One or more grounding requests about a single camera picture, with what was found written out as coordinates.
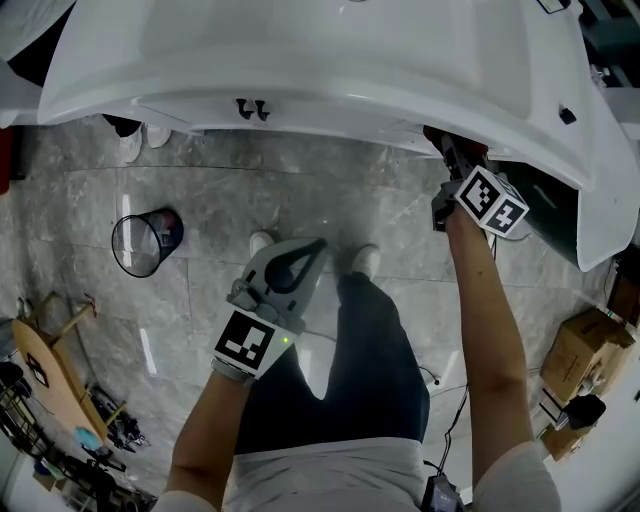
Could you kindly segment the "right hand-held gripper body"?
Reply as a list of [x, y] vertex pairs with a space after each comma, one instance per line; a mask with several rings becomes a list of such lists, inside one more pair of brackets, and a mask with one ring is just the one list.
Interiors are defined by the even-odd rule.
[[520, 193], [507, 181], [482, 166], [462, 180], [450, 180], [432, 200], [433, 228], [444, 232], [447, 218], [459, 204], [483, 230], [510, 234], [529, 212]]

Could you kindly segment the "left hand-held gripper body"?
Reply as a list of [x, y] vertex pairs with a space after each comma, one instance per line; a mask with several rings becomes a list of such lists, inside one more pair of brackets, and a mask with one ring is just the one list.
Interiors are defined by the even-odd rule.
[[287, 325], [278, 308], [261, 299], [245, 280], [237, 279], [218, 309], [213, 359], [223, 360], [258, 380], [303, 331], [304, 321]]

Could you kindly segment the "person's left hand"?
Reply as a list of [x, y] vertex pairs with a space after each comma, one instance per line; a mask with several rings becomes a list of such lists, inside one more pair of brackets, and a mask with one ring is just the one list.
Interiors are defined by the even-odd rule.
[[211, 368], [214, 372], [220, 373], [226, 378], [242, 384], [244, 387], [251, 387], [256, 381], [255, 377], [250, 373], [238, 369], [218, 358], [214, 358], [212, 360]]

